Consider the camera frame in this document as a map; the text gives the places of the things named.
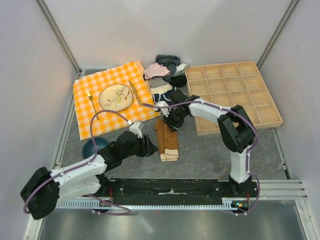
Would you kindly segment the gold knife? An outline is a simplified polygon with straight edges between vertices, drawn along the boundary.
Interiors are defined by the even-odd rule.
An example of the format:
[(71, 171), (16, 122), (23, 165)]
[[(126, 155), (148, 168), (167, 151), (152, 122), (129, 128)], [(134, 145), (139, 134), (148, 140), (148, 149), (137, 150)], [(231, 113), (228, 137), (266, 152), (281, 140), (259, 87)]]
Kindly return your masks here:
[(134, 93), (134, 95), (135, 95), (135, 97), (137, 99), (137, 102), (138, 102), (139, 106), (141, 107), (142, 106), (142, 101), (141, 101), (141, 99), (140, 99), (140, 97), (138, 95), (138, 91), (137, 91), (136, 87), (134, 86), (134, 84), (131, 81), (128, 81), (128, 82), (129, 82), (130, 87), (132, 88), (132, 91), (133, 91), (133, 93)]

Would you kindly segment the orange checkered cloth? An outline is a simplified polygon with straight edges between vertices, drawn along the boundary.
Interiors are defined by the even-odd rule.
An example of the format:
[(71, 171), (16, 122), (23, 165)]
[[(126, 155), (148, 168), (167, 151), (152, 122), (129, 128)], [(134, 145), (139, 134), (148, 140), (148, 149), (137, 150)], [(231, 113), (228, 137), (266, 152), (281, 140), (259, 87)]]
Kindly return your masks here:
[(139, 61), (128, 62), (74, 82), (75, 114), (81, 140), (124, 128), (127, 120), (144, 122), (160, 115), (137, 101), (140, 98), (142, 103), (154, 103), (143, 71)]

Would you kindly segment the blue bowl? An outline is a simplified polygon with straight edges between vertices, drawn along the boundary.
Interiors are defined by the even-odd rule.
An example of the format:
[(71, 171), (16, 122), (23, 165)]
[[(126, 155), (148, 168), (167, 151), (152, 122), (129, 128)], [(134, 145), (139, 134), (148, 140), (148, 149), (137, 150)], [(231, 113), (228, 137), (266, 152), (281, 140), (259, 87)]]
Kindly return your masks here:
[[(106, 139), (104, 139), (103, 137), (95, 137), (94, 138), (96, 146), (97, 146), (97, 150), (101, 150), (102, 148), (106, 147), (108, 145), (108, 141)], [(92, 141), (92, 139), (88, 139), (82, 148), (82, 157), (83, 159), (87, 159), (90, 156), (92, 156), (95, 153), (95, 146), (94, 143)]]

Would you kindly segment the gold fork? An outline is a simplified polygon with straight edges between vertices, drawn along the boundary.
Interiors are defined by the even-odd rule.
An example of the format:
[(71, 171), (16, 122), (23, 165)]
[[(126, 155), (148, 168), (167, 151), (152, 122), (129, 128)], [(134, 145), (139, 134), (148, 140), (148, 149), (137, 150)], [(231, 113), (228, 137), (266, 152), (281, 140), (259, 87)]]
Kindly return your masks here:
[(91, 91), (87, 91), (86, 94), (87, 94), (88, 99), (91, 101), (91, 104), (92, 104), (92, 107), (94, 109), (95, 114), (97, 114), (98, 111), (97, 111), (97, 109), (95, 107), (95, 104), (94, 104), (94, 97), (93, 97), (92, 92)]

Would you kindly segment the beige floral plate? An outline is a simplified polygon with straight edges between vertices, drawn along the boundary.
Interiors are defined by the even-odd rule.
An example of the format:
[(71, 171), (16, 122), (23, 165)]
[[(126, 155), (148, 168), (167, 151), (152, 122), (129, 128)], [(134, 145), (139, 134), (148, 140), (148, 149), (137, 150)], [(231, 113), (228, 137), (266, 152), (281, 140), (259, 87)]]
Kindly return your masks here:
[(120, 112), (127, 109), (133, 102), (133, 92), (124, 84), (106, 87), (99, 96), (99, 103), (104, 110)]

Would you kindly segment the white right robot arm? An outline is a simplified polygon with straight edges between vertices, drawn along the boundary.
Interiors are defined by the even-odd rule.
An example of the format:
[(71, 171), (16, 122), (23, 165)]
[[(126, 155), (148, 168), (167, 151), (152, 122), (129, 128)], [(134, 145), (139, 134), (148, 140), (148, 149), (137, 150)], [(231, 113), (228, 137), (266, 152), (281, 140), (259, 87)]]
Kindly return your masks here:
[(241, 105), (220, 106), (197, 95), (186, 96), (181, 90), (170, 95), (171, 105), (162, 102), (163, 121), (171, 131), (178, 131), (187, 116), (199, 117), (218, 126), (222, 141), (230, 151), (229, 191), (235, 197), (247, 191), (250, 175), (250, 153), (256, 144), (257, 130)]

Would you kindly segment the white grey underwear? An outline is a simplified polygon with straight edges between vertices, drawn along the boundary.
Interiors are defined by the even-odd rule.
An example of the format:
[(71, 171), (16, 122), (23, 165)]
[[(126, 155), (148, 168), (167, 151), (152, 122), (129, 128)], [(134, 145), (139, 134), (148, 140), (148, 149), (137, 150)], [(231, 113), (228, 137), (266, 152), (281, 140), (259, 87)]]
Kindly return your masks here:
[(173, 74), (173, 77), (177, 77), (177, 76), (180, 76), (180, 75), (185, 75), (185, 71), (186, 69), (188, 69), (190, 67), (189, 64), (187, 63), (181, 63), (180, 65), (178, 65), (176, 67), (176, 71), (175, 73)]

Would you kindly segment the grey beige underwear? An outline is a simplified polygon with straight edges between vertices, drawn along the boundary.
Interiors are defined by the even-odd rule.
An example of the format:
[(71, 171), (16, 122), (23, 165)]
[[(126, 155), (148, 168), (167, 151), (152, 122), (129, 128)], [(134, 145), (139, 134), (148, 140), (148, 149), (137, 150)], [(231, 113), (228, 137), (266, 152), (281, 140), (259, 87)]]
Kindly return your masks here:
[(164, 81), (162, 77), (153, 77), (148, 80), (150, 93), (155, 94), (165, 94), (173, 89), (173, 86), (168, 82)]

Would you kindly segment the striped dark underwear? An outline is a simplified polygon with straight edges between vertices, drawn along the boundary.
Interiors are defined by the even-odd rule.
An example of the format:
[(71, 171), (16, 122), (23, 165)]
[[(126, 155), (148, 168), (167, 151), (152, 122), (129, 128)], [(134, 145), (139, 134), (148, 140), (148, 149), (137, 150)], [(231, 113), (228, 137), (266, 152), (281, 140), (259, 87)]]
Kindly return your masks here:
[(155, 62), (166, 67), (171, 73), (175, 73), (177, 66), (181, 64), (181, 59), (175, 55), (158, 54), (155, 57)]

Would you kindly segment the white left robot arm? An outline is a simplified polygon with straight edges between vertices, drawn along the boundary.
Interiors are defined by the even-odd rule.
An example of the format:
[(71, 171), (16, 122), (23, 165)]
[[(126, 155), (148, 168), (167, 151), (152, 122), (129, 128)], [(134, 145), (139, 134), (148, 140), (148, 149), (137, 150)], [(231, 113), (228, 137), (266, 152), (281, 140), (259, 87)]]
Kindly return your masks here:
[(24, 201), (23, 211), (40, 220), (63, 199), (93, 194), (104, 197), (110, 191), (104, 173), (120, 166), (131, 156), (149, 157), (157, 151), (147, 134), (138, 137), (125, 131), (115, 141), (78, 163), (54, 170), (40, 167), (20, 192)]

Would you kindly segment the pink underwear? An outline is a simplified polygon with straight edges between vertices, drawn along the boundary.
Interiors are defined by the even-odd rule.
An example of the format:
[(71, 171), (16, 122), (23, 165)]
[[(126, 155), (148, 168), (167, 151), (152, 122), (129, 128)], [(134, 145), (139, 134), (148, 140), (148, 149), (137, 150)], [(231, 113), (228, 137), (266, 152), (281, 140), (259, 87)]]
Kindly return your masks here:
[(144, 70), (144, 78), (146, 80), (152, 79), (154, 77), (165, 77), (170, 73), (166, 66), (162, 64), (153, 63)]

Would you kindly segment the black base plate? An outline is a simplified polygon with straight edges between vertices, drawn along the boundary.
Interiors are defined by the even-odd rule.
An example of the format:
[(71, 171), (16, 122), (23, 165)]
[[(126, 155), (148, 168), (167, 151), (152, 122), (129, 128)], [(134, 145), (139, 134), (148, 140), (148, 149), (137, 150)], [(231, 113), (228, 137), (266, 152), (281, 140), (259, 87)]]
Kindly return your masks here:
[(258, 186), (254, 181), (236, 186), (217, 179), (114, 178), (94, 196), (111, 197), (117, 205), (218, 205), (223, 198), (255, 198)]

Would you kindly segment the brown underwear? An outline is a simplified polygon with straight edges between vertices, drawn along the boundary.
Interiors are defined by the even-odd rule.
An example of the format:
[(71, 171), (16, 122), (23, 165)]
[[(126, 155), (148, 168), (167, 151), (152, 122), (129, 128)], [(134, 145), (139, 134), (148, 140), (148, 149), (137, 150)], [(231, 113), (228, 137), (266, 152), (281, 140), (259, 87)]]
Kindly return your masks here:
[(158, 144), (159, 156), (162, 162), (175, 162), (179, 159), (178, 132), (171, 132), (169, 127), (158, 118), (154, 129)]

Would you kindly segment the black underwear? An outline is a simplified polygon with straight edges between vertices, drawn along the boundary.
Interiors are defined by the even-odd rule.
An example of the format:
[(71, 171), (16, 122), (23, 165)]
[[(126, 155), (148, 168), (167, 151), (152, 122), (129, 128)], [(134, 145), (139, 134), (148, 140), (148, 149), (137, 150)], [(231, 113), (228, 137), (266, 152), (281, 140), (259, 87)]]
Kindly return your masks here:
[(187, 84), (187, 77), (183, 74), (174, 76), (171, 78), (169, 84), (175, 88), (182, 88)]

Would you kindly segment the navy blue underwear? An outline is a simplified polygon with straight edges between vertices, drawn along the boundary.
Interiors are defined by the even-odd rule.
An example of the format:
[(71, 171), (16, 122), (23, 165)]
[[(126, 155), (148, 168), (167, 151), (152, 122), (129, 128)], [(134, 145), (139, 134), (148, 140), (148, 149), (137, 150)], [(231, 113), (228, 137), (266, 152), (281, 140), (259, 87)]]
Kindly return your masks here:
[(166, 102), (169, 106), (173, 105), (172, 100), (170, 99), (171, 94), (176, 90), (176, 87), (173, 87), (171, 90), (165, 93), (156, 93), (152, 95), (153, 102), (157, 105), (159, 102)]

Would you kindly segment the wooden compartment tray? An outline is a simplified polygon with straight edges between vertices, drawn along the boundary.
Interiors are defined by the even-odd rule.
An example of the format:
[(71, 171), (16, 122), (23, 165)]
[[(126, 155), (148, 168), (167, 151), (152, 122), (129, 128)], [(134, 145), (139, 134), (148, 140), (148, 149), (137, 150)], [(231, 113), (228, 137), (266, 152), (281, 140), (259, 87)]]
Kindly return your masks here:
[(283, 124), (254, 61), (192, 66), (185, 75), (189, 95), (225, 107), (241, 105), (256, 129)]

